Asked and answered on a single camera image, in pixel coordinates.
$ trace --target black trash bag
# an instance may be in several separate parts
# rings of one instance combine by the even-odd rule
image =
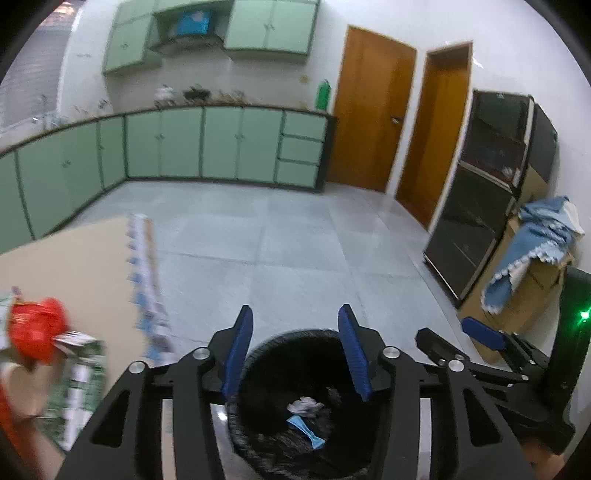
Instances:
[[[324,404],[306,425],[326,444],[287,423],[300,397]],[[228,429],[236,452],[273,480],[363,479],[372,460],[382,407],[355,392],[337,332],[302,330],[269,340],[246,359]]]

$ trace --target cardboard box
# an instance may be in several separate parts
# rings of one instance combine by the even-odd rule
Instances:
[[[512,217],[507,222],[505,233],[494,255],[458,311],[457,317],[460,320],[473,317],[496,330],[525,333],[560,293],[564,268],[573,260],[570,253],[564,256],[559,265],[532,260],[517,291],[511,296],[503,311],[499,315],[492,315],[482,310],[480,306],[482,290],[493,277],[517,230],[519,230],[519,219]],[[486,362],[495,363],[501,357],[497,352],[479,342],[474,341],[474,345]]]

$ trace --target red plastic bag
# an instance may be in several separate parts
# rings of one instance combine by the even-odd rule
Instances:
[[[8,335],[24,356],[49,365],[53,358],[53,338],[68,330],[66,310],[56,299],[41,303],[15,303]]]

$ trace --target tiled floor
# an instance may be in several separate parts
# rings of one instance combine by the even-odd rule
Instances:
[[[422,259],[427,233],[397,202],[328,184],[323,194],[216,183],[129,182],[74,224],[128,212],[154,220],[160,283],[182,355],[230,326],[243,304],[252,346],[293,329],[359,323],[428,361],[414,335],[429,327],[479,356]]]

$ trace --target white wall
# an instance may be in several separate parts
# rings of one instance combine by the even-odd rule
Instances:
[[[162,83],[176,89],[200,83],[214,93],[239,89],[261,102],[313,106],[319,82],[326,78],[337,86],[348,24],[415,47],[417,68],[388,185],[390,194],[395,192],[407,154],[427,52],[473,41],[471,87],[531,94],[558,130],[555,189],[577,205],[583,228],[590,233],[580,241],[579,266],[591,271],[591,166],[587,161],[591,156],[591,87],[558,35],[525,1],[321,0],[306,65],[234,63],[221,51],[209,50],[167,59],[161,69],[110,80],[107,85],[100,68],[117,3],[87,0],[80,14],[62,72],[62,115],[76,119],[75,106],[92,111],[102,98],[109,99],[116,111],[150,106]],[[310,79],[307,85],[300,83],[302,74]],[[552,344],[556,318],[556,311],[550,310],[530,334],[546,351]],[[578,422],[591,415],[591,360],[581,378],[572,412]]]

